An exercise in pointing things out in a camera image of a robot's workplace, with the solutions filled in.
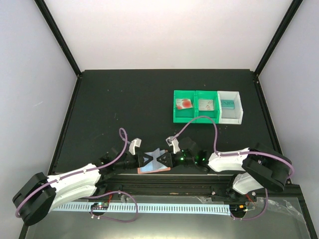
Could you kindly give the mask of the brown leather card holder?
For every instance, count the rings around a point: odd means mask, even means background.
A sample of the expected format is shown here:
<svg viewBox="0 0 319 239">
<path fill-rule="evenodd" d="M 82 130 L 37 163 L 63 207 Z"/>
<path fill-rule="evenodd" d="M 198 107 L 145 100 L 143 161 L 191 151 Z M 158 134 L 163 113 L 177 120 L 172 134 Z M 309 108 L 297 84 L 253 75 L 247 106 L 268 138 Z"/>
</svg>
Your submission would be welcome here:
<svg viewBox="0 0 319 239">
<path fill-rule="evenodd" d="M 138 168 L 138 174 L 155 173 L 162 171 L 170 171 L 170 167 L 166 167 L 162 163 L 157 162 L 157 158 L 165 154 L 165 150 L 159 148 L 153 152 L 146 152 L 146 155 L 153 158 L 146 166 Z"/>
</svg>

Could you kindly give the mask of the white flower card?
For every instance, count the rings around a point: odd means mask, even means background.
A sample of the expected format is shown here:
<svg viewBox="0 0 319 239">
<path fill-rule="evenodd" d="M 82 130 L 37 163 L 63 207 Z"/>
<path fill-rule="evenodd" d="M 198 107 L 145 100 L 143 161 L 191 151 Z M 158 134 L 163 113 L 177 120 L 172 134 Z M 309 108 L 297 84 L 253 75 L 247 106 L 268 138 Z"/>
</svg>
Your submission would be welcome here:
<svg viewBox="0 0 319 239">
<path fill-rule="evenodd" d="M 199 111 L 214 111 L 214 100 L 212 99 L 199 99 L 198 100 Z"/>
</svg>

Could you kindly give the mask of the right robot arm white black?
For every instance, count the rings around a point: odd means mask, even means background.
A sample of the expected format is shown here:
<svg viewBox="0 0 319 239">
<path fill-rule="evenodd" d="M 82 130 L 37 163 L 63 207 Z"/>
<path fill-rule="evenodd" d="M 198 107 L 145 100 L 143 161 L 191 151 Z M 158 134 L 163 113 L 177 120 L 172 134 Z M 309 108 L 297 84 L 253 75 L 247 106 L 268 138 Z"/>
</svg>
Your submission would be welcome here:
<svg viewBox="0 0 319 239">
<path fill-rule="evenodd" d="M 210 152 L 189 137 L 167 141 L 173 150 L 156 157 L 166 167 L 184 165 L 206 173 L 231 172 L 227 187 L 213 189 L 215 196 L 230 202 L 244 201 L 246 195 L 262 188 L 283 192 L 294 171 L 289 159 L 260 143 L 237 151 Z"/>
</svg>

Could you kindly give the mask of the red circle card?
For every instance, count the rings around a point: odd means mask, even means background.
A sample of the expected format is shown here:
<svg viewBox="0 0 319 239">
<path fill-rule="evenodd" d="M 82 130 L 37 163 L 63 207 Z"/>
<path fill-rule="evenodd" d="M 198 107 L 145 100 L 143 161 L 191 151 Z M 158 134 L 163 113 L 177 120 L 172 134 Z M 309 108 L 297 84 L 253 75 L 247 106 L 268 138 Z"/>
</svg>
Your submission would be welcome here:
<svg viewBox="0 0 319 239">
<path fill-rule="evenodd" d="M 191 99 L 175 99 L 175 106 L 178 110 L 186 110 L 193 108 Z"/>
</svg>

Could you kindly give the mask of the teal card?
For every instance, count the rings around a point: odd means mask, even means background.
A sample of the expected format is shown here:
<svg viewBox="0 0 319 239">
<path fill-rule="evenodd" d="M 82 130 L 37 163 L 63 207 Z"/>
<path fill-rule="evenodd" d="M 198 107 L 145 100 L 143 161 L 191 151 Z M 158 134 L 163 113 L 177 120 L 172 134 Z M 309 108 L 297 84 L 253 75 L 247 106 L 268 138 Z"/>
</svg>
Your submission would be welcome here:
<svg viewBox="0 0 319 239">
<path fill-rule="evenodd" d="M 221 100 L 221 107 L 223 109 L 235 109 L 235 103 L 233 100 L 225 100 L 225 99 L 222 99 Z"/>
</svg>

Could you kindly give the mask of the left green bin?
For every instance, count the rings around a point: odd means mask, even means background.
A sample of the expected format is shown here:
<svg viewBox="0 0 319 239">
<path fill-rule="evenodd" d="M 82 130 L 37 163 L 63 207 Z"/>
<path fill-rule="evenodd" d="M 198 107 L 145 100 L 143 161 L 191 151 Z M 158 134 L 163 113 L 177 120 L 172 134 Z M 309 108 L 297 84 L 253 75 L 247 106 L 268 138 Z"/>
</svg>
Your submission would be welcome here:
<svg viewBox="0 0 319 239">
<path fill-rule="evenodd" d="M 191 99 L 193 108 L 178 110 L 175 106 L 175 99 Z M 197 117 L 196 91 L 174 90 L 173 94 L 173 122 L 185 123 Z"/>
</svg>

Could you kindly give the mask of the green bin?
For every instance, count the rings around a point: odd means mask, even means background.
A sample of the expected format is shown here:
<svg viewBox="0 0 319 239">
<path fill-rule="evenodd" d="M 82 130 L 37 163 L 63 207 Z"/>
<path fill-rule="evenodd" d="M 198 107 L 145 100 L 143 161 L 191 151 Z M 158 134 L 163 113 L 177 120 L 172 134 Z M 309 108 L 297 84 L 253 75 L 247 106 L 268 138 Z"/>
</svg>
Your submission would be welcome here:
<svg viewBox="0 0 319 239">
<path fill-rule="evenodd" d="M 191 99 L 193 108 L 178 110 L 175 106 L 175 99 Z M 197 117 L 196 91 L 174 90 L 173 94 L 173 122 L 185 123 Z"/>
<path fill-rule="evenodd" d="M 212 99 L 214 100 L 214 111 L 199 111 L 198 110 L 198 100 L 199 99 Z M 196 91 L 196 107 L 197 116 L 206 116 L 214 120 L 216 124 L 219 123 L 220 119 L 220 99 L 217 91 Z"/>
</svg>

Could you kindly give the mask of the left circuit board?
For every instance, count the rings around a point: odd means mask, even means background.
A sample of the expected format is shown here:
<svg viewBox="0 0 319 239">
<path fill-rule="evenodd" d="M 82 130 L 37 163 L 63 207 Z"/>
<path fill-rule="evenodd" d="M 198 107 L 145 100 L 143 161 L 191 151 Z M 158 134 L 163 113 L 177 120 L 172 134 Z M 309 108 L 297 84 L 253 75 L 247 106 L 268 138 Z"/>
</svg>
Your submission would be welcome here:
<svg viewBox="0 0 319 239">
<path fill-rule="evenodd" d="M 109 207 L 108 202 L 96 202 L 91 206 L 91 210 L 107 210 Z"/>
</svg>

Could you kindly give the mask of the circuit board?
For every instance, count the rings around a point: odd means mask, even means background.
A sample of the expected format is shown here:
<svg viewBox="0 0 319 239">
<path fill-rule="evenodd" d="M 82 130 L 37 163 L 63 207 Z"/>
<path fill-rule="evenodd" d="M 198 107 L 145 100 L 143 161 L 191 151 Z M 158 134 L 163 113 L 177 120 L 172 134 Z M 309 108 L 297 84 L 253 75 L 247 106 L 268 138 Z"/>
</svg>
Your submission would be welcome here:
<svg viewBox="0 0 319 239">
<path fill-rule="evenodd" d="M 230 211 L 232 213 L 239 213 L 239 212 L 247 212 L 250 208 L 246 205 L 230 205 Z"/>
<path fill-rule="evenodd" d="M 91 206 L 91 210 L 107 210 L 109 207 L 108 202 L 96 202 Z"/>
</svg>

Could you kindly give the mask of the white bin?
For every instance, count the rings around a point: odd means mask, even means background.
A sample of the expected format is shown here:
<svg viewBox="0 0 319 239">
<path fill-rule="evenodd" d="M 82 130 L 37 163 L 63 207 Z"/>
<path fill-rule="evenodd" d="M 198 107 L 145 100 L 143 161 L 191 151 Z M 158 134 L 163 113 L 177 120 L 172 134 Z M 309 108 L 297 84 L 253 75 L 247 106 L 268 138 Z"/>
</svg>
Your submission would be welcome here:
<svg viewBox="0 0 319 239">
<path fill-rule="evenodd" d="M 237 91 L 218 91 L 220 101 L 220 124 L 240 125 L 243 118 L 243 108 L 240 93 Z"/>
</svg>

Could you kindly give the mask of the middle green bin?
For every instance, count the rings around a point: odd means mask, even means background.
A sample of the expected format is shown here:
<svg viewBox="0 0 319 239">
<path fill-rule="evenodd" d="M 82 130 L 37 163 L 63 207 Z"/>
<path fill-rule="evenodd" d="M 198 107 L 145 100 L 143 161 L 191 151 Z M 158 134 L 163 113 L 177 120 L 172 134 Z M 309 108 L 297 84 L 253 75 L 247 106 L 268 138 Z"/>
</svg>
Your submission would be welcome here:
<svg viewBox="0 0 319 239">
<path fill-rule="evenodd" d="M 212 99 L 214 100 L 214 111 L 199 111 L 198 110 L 198 100 L 199 99 Z M 217 91 L 196 91 L 196 107 L 197 116 L 206 116 L 214 120 L 216 124 L 219 123 L 220 119 L 220 99 Z"/>
</svg>

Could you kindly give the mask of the black aluminium rail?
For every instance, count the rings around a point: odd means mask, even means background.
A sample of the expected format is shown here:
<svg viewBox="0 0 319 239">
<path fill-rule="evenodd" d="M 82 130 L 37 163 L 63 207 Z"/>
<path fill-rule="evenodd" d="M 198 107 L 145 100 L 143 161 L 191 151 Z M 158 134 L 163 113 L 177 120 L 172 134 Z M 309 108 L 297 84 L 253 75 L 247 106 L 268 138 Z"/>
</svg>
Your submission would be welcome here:
<svg viewBox="0 0 319 239">
<path fill-rule="evenodd" d="M 235 177 L 214 174 L 118 174 L 98 183 L 97 192 L 132 196 L 224 196 Z"/>
</svg>

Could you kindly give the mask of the left black frame post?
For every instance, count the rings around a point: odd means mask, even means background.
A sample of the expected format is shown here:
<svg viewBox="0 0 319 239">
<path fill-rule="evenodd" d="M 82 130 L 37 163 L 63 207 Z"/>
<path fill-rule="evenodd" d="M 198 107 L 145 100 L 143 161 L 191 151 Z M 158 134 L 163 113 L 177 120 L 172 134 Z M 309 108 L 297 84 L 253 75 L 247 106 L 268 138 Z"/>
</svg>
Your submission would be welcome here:
<svg viewBox="0 0 319 239">
<path fill-rule="evenodd" d="M 40 10 L 44 20 L 46 21 L 48 27 L 50 28 L 51 32 L 53 33 L 59 47 L 61 48 L 63 54 L 65 55 L 67 61 L 69 62 L 73 72 L 77 77 L 82 75 L 82 72 L 75 61 L 57 23 L 55 22 L 46 2 L 44 0 L 35 0 L 34 1 Z"/>
</svg>

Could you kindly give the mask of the black frame post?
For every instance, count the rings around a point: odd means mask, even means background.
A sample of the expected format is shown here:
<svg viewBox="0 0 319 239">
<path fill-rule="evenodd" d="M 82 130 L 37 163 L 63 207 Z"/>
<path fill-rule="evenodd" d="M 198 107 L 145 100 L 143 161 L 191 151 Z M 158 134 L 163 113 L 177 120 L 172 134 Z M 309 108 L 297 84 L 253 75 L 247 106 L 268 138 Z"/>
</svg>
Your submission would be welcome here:
<svg viewBox="0 0 319 239">
<path fill-rule="evenodd" d="M 75 61 L 57 23 L 55 22 L 46 2 L 44 0 L 35 0 L 34 1 L 40 10 L 44 20 L 46 21 L 48 27 L 50 28 L 51 32 L 53 33 L 59 47 L 61 48 L 63 54 L 65 55 L 67 61 L 69 62 L 73 72 L 77 77 L 82 75 L 82 72 Z"/>
<path fill-rule="evenodd" d="M 269 45 L 267 46 L 261 60 L 259 61 L 254 71 L 254 74 L 257 77 L 261 75 L 272 53 L 276 49 L 278 43 L 280 42 L 281 38 L 283 37 L 285 31 L 287 30 L 288 26 L 290 25 L 291 21 L 293 20 L 295 14 L 297 13 L 302 3 L 303 3 L 303 0 L 293 0 L 291 4 L 289 5 L 284 17 L 282 18 L 279 26 L 277 27 Z"/>
</svg>

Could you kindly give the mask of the right black frame post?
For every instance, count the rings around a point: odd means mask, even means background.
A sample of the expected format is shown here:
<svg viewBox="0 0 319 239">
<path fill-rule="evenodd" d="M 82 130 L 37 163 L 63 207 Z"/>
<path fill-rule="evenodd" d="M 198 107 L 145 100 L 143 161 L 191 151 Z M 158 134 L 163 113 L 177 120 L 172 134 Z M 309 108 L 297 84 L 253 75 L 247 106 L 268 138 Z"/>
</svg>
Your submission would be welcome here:
<svg viewBox="0 0 319 239">
<path fill-rule="evenodd" d="M 293 20 L 295 14 L 297 13 L 302 3 L 303 3 L 303 0 L 293 0 L 291 4 L 289 5 L 284 17 L 282 18 L 279 26 L 277 27 L 269 45 L 267 46 L 261 60 L 259 61 L 254 71 L 254 74 L 257 77 L 261 75 L 272 53 L 276 49 L 278 43 L 280 42 L 281 38 L 283 37 L 285 31 L 287 30 L 288 26 L 290 25 L 291 21 Z"/>
</svg>

